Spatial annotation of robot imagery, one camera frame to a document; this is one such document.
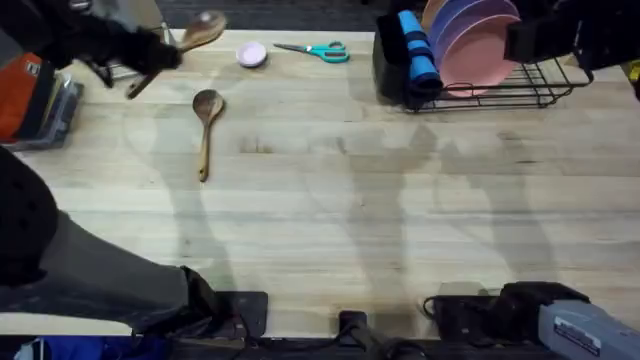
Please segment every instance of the scissors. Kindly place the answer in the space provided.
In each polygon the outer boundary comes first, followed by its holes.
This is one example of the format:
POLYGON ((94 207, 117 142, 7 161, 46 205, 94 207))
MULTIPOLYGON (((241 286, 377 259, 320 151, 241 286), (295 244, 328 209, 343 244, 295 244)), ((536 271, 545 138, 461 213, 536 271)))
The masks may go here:
POLYGON ((311 55, 318 56, 320 59, 331 64, 343 63, 349 60, 349 53, 347 48, 340 41, 333 41, 329 45, 286 45, 286 44, 273 44, 275 47, 279 47, 285 50, 299 51, 311 55))

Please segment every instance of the white label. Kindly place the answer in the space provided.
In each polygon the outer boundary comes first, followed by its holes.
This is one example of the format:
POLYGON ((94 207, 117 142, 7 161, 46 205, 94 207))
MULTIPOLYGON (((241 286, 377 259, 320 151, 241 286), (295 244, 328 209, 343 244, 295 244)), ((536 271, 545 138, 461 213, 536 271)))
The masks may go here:
POLYGON ((553 320, 553 331, 591 354, 600 356, 602 341, 570 322, 556 316, 553 320))
POLYGON ((25 70, 27 70, 27 72, 33 76, 38 76, 38 74, 40 73, 40 65, 32 63, 31 61, 27 61, 25 70))

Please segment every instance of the gray device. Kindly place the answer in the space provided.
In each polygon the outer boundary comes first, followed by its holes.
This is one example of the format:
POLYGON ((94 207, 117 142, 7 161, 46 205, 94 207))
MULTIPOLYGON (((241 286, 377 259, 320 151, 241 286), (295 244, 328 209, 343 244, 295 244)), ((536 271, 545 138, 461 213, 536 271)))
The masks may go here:
POLYGON ((576 300, 540 307, 540 341, 573 360, 640 360, 640 333, 602 308, 576 300))

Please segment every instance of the wooden table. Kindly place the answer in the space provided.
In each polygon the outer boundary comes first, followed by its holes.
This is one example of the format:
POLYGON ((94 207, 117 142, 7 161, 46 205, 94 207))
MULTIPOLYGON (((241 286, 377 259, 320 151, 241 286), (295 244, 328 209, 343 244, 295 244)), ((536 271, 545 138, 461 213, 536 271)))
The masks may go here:
MULTIPOLYGON (((229 31, 135 101, 76 65, 87 92, 73 135, 23 158, 93 233, 216 289, 268 292, 269 335, 326 335, 341 309, 362 309, 389 334, 424 336, 424 297, 524 279, 572 286, 640 328, 640 104, 619 68, 547 110, 412 116, 376 101, 372 39, 229 31), (246 70, 234 51, 250 40, 341 40, 352 59, 269 47, 246 70), (191 101, 205 88, 227 110, 200 184, 191 101)), ((5 333, 127 332, 0 320, 5 333)))

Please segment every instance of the orange object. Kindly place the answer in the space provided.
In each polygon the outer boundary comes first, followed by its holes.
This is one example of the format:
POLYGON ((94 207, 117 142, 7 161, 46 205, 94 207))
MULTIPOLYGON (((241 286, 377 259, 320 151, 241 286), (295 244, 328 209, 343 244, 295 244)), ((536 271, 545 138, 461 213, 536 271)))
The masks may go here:
POLYGON ((37 135, 52 83, 52 67, 33 54, 0 70, 0 141, 37 135))

